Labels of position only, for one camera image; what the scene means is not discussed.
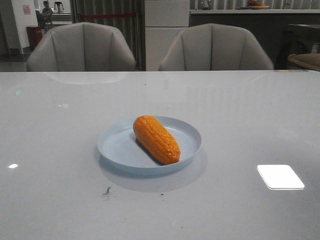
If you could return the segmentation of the red bin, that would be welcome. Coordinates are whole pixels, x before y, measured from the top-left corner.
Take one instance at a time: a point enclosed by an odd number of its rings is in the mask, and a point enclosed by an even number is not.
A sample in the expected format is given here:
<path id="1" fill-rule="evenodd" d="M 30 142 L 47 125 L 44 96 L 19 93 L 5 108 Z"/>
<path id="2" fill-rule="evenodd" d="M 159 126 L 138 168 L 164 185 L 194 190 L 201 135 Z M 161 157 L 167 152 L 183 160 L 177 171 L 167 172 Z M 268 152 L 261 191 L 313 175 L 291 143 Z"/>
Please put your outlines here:
<path id="1" fill-rule="evenodd" d="M 31 51 L 33 51 L 43 37 L 42 28 L 40 26 L 32 25 L 27 26 L 26 31 L 28 36 L 29 48 Z"/>

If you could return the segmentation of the pink wall poster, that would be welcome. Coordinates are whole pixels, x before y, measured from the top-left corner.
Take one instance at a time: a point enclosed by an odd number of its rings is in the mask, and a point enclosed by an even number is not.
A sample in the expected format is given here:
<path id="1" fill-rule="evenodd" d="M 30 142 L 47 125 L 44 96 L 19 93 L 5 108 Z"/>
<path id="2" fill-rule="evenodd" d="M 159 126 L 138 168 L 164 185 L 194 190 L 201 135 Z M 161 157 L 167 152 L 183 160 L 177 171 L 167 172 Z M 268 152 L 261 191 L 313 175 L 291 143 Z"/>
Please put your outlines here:
<path id="1" fill-rule="evenodd" d="M 23 7 L 23 13 L 24 13 L 25 15 L 30 15 L 30 14 L 31 14 L 31 9 L 30 9 L 30 6 L 29 6 L 29 5 L 24 4 L 22 7 Z"/>

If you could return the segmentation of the right beige leather chair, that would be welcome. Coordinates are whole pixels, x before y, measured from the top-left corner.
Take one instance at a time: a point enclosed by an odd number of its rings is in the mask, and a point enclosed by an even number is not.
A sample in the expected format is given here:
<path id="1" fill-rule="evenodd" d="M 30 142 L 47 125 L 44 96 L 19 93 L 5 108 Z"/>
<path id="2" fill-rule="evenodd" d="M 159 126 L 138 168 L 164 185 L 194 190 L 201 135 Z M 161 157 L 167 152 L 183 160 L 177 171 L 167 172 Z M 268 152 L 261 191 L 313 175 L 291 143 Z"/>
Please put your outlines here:
<path id="1" fill-rule="evenodd" d="M 181 30 L 158 67 L 159 71 L 247 71 L 273 68 L 273 62 L 249 30 L 216 23 Z"/>

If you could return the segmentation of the fruit bowl on counter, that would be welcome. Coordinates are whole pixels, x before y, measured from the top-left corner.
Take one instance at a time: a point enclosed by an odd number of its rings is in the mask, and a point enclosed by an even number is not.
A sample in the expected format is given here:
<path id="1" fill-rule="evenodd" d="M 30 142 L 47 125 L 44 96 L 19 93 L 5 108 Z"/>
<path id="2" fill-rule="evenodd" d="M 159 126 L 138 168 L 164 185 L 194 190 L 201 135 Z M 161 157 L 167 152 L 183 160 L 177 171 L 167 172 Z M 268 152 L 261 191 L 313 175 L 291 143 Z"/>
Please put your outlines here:
<path id="1" fill-rule="evenodd" d="M 249 9 L 252 10 L 265 10 L 268 9 L 270 6 L 264 2 L 259 2 L 257 0 L 248 0 L 246 5 Z"/>

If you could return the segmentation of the beige leather chair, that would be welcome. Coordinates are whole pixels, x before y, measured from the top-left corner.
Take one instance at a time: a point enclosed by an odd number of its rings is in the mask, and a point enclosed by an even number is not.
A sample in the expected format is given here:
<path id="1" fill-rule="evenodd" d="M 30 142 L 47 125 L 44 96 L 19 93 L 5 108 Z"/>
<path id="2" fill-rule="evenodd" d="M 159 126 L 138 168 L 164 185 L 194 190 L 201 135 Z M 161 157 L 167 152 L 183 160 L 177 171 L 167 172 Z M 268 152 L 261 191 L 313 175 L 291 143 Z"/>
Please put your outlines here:
<path id="1" fill-rule="evenodd" d="M 50 29 L 27 59 L 29 72 L 128 72 L 136 60 L 121 31 L 79 22 Z"/>
<path id="2" fill-rule="evenodd" d="M 273 68 L 273 62 L 249 30 L 216 23 L 181 30 L 158 67 L 159 71 L 247 71 Z"/>

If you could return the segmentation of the orange toy corn cob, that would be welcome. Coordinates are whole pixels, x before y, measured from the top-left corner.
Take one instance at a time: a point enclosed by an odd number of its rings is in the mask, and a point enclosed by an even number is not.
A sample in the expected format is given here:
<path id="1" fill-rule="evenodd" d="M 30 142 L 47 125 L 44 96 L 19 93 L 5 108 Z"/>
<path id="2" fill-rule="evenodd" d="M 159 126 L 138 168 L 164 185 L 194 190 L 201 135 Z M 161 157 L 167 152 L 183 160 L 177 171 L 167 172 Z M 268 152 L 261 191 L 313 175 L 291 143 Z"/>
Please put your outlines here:
<path id="1" fill-rule="evenodd" d="M 140 144 L 161 164 L 179 162 L 178 142 L 154 116 L 139 116 L 133 123 L 133 131 Z"/>

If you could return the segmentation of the person in background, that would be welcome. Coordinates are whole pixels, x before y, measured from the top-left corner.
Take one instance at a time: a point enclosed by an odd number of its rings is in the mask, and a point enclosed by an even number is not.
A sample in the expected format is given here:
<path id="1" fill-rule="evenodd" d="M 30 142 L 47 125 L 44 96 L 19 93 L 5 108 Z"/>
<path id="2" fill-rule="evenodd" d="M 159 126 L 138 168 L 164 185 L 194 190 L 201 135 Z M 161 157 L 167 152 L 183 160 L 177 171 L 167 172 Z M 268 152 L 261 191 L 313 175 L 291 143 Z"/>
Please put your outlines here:
<path id="1" fill-rule="evenodd" d="M 49 2 L 47 0 L 43 1 L 43 6 L 44 8 L 42 9 L 40 16 L 42 26 L 43 28 L 45 28 L 48 24 L 52 24 L 53 11 L 50 8 Z"/>

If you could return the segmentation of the white cabinet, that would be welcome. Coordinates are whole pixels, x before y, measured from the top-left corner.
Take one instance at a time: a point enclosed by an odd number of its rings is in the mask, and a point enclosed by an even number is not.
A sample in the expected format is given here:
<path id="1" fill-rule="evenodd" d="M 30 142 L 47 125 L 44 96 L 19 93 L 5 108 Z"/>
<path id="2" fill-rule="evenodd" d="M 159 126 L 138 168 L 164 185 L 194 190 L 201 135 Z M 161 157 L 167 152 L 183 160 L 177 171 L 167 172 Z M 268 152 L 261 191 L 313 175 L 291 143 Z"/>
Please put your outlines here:
<path id="1" fill-rule="evenodd" d="M 157 71 L 173 38 L 189 26 L 188 0 L 146 0 L 144 2 L 145 67 Z"/>

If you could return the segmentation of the red barrier belt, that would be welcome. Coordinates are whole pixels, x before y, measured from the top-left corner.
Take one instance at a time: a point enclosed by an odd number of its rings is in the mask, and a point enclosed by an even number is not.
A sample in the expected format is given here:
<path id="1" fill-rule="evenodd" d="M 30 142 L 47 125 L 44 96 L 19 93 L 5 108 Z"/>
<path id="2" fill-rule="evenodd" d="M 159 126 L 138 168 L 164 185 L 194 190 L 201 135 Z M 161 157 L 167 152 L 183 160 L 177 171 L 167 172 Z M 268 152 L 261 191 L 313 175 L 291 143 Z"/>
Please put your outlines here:
<path id="1" fill-rule="evenodd" d="M 98 14 L 98 15 L 81 15 L 82 19 L 117 19 L 117 18 L 130 18 L 136 17 L 137 13 L 120 13 L 120 14 Z"/>

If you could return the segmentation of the dark washing machine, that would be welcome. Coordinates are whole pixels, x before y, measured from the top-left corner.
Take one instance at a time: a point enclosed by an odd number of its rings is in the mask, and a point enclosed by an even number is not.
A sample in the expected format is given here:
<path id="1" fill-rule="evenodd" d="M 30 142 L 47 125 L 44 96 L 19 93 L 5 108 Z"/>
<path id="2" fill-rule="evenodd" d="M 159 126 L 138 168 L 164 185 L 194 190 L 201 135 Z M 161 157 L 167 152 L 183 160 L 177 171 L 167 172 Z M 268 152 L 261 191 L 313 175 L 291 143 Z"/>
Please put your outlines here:
<path id="1" fill-rule="evenodd" d="M 291 54 L 319 54 L 320 25 L 319 24 L 288 24 L 284 27 L 280 41 L 279 52 L 274 64 L 278 70 L 288 69 Z"/>

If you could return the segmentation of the tan cushion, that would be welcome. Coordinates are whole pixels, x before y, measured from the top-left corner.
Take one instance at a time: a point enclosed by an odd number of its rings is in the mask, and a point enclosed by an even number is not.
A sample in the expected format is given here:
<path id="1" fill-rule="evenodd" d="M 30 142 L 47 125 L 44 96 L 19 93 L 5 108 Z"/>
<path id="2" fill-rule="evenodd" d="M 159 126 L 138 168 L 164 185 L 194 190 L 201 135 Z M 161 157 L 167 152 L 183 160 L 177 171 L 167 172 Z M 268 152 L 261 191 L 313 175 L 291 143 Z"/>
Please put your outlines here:
<path id="1" fill-rule="evenodd" d="M 287 59 L 297 68 L 320 71 L 319 53 L 290 54 Z"/>

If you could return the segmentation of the dark counter with white top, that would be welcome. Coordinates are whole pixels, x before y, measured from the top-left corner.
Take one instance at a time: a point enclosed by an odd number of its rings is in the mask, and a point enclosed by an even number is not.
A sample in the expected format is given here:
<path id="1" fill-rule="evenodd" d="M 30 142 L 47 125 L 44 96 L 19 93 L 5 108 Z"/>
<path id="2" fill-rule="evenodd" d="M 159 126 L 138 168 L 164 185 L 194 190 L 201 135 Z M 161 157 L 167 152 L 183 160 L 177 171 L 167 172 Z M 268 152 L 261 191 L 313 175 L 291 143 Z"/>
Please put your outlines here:
<path id="1" fill-rule="evenodd" d="M 320 12 L 315 9 L 191 10 L 189 26 L 209 23 L 249 30 L 275 66 L 284 28 L 289 24 L 320 25 Z"/>

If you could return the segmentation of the left beige leather chair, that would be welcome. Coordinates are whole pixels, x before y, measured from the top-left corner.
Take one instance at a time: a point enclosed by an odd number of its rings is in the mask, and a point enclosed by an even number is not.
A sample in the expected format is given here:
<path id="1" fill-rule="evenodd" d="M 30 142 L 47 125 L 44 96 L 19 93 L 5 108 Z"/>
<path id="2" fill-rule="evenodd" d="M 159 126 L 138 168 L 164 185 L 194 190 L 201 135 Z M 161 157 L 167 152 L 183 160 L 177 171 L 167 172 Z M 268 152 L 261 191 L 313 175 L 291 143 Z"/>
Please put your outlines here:
<path id="1" fill-rule="evenodd" d="M 121 31 L 79 22 L 50 29 L 27 59 L 29 72 L 128 72 L 136 60 Z"/>

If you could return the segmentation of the light blue round plate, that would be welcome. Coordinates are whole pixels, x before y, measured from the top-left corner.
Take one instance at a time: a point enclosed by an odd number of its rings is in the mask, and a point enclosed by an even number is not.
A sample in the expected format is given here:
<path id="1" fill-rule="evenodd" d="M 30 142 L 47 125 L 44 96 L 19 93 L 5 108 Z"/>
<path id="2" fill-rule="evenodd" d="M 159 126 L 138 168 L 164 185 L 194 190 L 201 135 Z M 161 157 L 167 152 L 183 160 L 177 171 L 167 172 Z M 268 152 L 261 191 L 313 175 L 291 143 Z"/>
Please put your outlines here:
<path id="1" fill-rule="evenodd" d="M 202 145 L 198 130 L 187 122 L 172 117 L 155 118 L 179 144 L 181 152 L 179 162 L 163 165 L 152 157 L 135 136 L 134 117 L 118 121 L 100 134 L 97 148 L 106 162 L 119 172 L 142 176 L 159 176 L 176 172 L 192 162 Z"/>

